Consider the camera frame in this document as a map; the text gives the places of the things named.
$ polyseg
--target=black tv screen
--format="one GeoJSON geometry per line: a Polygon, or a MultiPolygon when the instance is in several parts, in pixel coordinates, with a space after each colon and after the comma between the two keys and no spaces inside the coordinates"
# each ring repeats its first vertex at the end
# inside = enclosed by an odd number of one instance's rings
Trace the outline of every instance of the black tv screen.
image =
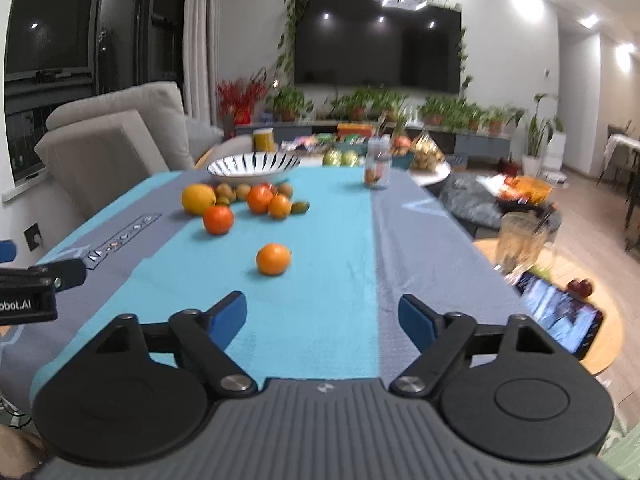
{"type": "Polygon", "coordinates": [[[13,0],[5,73],[87,67],[92,0],[13,0]]]}
{"type": "Polygon", "coordinates": [[[308,0],[304,9],[296,27],[297,84],[460,91],[460,12],[379,0],[308,0]]]}

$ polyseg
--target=red flower arrangement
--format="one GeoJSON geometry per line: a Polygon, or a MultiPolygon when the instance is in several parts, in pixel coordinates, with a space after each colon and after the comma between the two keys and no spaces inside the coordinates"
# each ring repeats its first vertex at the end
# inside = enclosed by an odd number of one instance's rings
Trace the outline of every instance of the red flower arrangement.
{"type": "Polygon", "coordinates": [[[235,124],[250,123],[255,104],[266,97],[267,91],[266,69],[253,74],[246,82],[240,78],[217,83],[216,94],[220,118],[232,114],[235,124]]]}

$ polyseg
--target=round wooden table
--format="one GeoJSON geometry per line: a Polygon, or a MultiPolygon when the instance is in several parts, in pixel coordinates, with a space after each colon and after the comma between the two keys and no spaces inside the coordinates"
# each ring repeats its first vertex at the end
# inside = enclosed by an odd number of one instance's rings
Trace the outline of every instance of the round wooden table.
{"type": "MultiPolygon", "coordinates": [[[[491,262],[495,261],[495,249],[498,240],[489,238],[487,240],[476,240],[474,245],[482,251],[482,254],[491,262]]],[[[551,254],[548,250],[543,250],[538,259],[541,267],[546,267],[551,263],[551,254]]],[[[594,283],[594,292],[588,297],[589,303],[593,303],[604,314],[604,321],[596,334],[587,355],[580,361],[593,375],[598,375],[606,370],[613,362],[624,341],[624,328],[618,310],[618,302],[609,293],[609,289],[602,284],[600,279],[592,272],[585,270],[560,252],[556,263],[551,269],[552,281],[560,288],[565,288],[566,284],[575,278],[581,280],[589,278],[594,283]]]]}

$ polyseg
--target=gray sofa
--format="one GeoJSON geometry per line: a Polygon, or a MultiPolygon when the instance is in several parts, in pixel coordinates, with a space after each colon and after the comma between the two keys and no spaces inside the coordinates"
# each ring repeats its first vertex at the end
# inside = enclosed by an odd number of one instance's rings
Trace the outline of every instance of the gray sofa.
{"type": "Polygon", "coordinates": [[[153,174],[253,148],[251,136],[222,142],[221,130],[185,116],[171,82],[67,103],[49,116],[47,129],[35,151],[85,218],[153,174]]]}

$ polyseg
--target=striped bowl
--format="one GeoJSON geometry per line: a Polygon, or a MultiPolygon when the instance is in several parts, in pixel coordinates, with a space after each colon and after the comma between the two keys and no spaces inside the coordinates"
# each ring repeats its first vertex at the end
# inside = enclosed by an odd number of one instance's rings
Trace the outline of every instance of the striped bowl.
{"type": "Polygon", "coordinates": [[[299,165],[300,158],[289,153],[254,152],[214,160],[207,166],[207,171],[216,182],[253,186],[261,182],[283,181],[284,174],[299,165]]]}

